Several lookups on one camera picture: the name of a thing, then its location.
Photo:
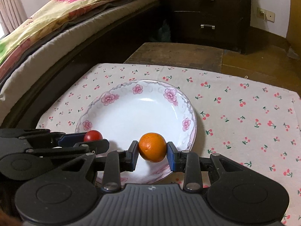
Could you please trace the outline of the small orange tangerine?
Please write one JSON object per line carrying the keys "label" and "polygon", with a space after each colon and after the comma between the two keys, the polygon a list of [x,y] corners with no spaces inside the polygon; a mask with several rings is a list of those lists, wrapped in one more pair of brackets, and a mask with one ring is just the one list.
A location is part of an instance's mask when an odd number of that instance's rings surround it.
{"label": "small orange tangerine", "polygon": [[146,133],[138,142],[138,150],[144,160],[158,163],[167,153],[167,144],[163,136],[157,133]]}

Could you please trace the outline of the wooden low table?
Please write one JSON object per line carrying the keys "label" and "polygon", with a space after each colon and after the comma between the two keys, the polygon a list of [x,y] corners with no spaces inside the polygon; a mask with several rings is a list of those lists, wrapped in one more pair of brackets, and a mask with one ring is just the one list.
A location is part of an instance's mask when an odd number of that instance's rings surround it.
{"label": "wooden low table", "polygon": [[185,43],[146,42],[126,64],[162,65],[221,72],[223,50]]}

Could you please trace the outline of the colourful floral quilt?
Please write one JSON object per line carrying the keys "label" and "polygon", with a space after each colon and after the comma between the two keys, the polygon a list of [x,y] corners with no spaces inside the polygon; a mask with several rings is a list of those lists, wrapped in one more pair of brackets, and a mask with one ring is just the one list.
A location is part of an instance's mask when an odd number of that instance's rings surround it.
{"label": "colourful floral quilt", "polygon": [[5,38],[1,39],[1,78],[26,50],[64,24],[115,0],[51,0]]}

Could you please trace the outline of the grey bed mattress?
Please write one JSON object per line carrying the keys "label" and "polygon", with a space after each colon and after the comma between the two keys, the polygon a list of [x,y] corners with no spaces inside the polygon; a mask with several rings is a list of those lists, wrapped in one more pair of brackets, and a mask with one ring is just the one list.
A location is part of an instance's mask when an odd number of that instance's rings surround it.
{"label": "grey bed mattress", "polygon": [[159,0],[118,0],[102,5],[55,33],[39,48],[28,50],[29,55],[1,83],[1,124],[18,100],[60,59],[114,22],[156,1]]}

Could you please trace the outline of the wooden wardrobe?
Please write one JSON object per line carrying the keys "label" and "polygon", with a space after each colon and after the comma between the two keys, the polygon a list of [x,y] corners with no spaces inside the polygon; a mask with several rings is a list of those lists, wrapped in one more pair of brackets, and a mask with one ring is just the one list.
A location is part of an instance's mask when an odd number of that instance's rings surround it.
{"label": "wooden wardrobe", "polygon": [[300,57],[300,0],[290,0],[290,17],[286,39]]}

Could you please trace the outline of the red cherry tomato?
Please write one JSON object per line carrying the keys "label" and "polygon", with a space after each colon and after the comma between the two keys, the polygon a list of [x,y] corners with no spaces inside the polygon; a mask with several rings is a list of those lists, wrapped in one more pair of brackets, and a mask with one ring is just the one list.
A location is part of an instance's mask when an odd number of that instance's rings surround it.
{"label": "red cherry tomato", "polygon": [[103,139],[102,134],[96,130],[91,130],[87,132],[84,136],[84,142],[98,141],[102,139]]}

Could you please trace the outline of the white floral plate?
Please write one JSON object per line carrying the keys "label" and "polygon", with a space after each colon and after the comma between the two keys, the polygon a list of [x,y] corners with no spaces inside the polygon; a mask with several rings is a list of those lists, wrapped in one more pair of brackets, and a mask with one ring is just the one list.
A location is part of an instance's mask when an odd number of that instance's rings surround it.
{"label": "white floral plate", "polygon": [[158,133],[177,150],[191,150],[196,114],[178,88],[155,80],[123,83],[102,93],[82,112],[75,132],[99,131],[109,151],[127,150],[146,133]]}

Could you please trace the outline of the cherry print tablecloth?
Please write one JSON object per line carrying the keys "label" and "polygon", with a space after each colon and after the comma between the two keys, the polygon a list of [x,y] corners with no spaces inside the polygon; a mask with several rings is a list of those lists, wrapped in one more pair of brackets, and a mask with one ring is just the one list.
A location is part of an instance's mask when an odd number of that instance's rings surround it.
{"label": "cherry print tablecloth", "polygon": [[220,153],[279,182],[290,197],[282,222],[300,225],[300,97],[293,91],[204,70],[100,64],[72,82],[38,127],[72,133],[96,97],[135,80],[181,90],[198,118],[194,151],[204,157]]}

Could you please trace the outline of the wall power socket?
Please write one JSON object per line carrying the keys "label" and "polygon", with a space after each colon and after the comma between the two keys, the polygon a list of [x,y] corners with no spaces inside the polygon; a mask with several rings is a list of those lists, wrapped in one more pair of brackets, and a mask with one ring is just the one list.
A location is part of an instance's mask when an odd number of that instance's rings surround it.
{"label": "wall power socket", "polygon": [[274,22],[275,21],[275,13],[262,9],[262,8],[257,8],[257,17],[263,19],[264,21],[270,21]]}

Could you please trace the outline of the dark wooden nightstand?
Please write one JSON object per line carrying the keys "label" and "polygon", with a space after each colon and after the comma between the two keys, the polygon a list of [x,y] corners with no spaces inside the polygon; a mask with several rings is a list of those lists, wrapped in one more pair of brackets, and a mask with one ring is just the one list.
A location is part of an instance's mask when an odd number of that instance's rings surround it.
{"label": "dark wooden nightstand", "polygon": [[246,51],[252,0],[161,0],[170,41]]}

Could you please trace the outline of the dark wooden bed frame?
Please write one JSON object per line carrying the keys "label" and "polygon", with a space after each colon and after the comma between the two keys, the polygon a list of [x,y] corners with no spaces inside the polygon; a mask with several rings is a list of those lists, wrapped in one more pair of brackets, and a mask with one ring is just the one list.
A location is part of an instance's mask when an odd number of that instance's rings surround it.
{"label": "dark wooden bed frame", "polygon": [[155,38],[162,17],[160,2],[156,1],[88,38],[34,83],[6,115],[1,128],[35,128],[40,117],[93,66],[123,63],[143,43]]}

